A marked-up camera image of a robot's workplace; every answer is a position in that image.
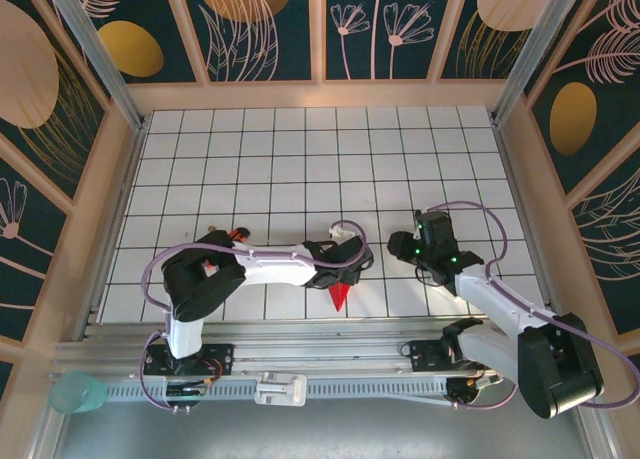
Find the grid tile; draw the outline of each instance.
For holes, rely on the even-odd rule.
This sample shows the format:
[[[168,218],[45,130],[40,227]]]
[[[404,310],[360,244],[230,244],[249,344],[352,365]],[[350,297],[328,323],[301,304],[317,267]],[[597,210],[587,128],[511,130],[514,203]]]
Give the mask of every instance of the grid tile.
[[[163,321],[137,283],[154,254],[214,226],[247,227],[249,243],[328,240],[341,219],[361,224],[376,259],[342,311],[326,290],[242,287],[205,320],[459,316],[478,313],[415,280],[386,247],[413,231],[413,209],[482,200],[509,235],[495,269],[541,303],[533,265],[484,108],[388,107],[161,111],[154,116],[105,288],[101,321]],[[496,226],[466,206],[451,211],[463,250],[488,261],[501,249]],[[152,294],[167,300],[160,268]]]

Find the red object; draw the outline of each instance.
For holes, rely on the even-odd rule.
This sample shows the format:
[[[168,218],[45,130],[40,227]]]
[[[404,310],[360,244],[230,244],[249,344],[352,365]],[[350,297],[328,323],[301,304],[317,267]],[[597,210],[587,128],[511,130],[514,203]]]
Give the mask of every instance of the red object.
[[[342,307],[347,300],[347,294],[349,294],[350,288],[351,286],[341,282],[338,282],[333,286],[329,286],[329,294],[331,294],[331,300],[333,301],[336,311],[340,312],[342,310]]]

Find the gray floor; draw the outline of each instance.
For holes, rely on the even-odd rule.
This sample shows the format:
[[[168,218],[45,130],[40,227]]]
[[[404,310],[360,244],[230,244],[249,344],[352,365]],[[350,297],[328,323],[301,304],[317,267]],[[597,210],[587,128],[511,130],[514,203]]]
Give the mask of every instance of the gray floor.
[[[483,393],[493,401],[502,386]],[[56,459],[584,459],[571,413],[536,417],[517,396],[492,412],[391,399],[318,400],[302,408],[205,403],[172,416],[108,403],[67,417]]]

